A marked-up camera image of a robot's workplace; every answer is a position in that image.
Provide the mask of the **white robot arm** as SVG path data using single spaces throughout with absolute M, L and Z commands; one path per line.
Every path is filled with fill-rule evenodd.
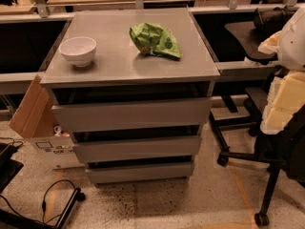
M 305 104 L 305 7 L 300 7 L 258 50 L 275 52 L 285 70 L 282 78 L 276 76 L 271 83 L 260 124 L 264 134 L 276 135 Z

